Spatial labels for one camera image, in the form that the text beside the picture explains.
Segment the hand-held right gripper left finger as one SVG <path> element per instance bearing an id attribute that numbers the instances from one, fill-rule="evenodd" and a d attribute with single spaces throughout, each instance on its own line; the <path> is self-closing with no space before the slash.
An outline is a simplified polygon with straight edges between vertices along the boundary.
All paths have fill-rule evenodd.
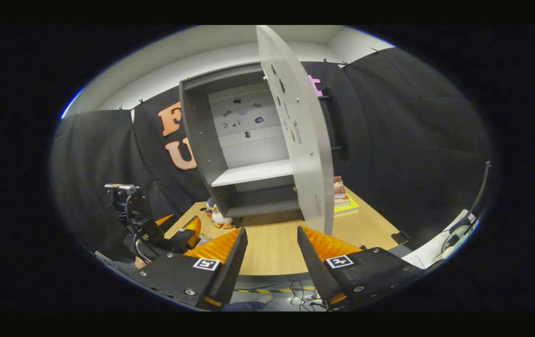
<path id="1" fill-rule="evenodd" d="M 231 301 L 247 243 L 246 229 L 238 228 L 184 254 L 165 253 L 134 280 L 180 305 L 222 311 Z"/>

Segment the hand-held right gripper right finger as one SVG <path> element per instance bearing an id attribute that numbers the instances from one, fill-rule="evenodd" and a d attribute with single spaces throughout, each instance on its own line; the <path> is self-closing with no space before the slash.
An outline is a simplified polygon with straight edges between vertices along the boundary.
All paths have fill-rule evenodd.
<path id="1" fill-rule="evenodd" d="M 380 247 L 359 248 L 299 226 L 297 243 L 328 308 L 365 308 L 400 292 L 425 270 Z"/>

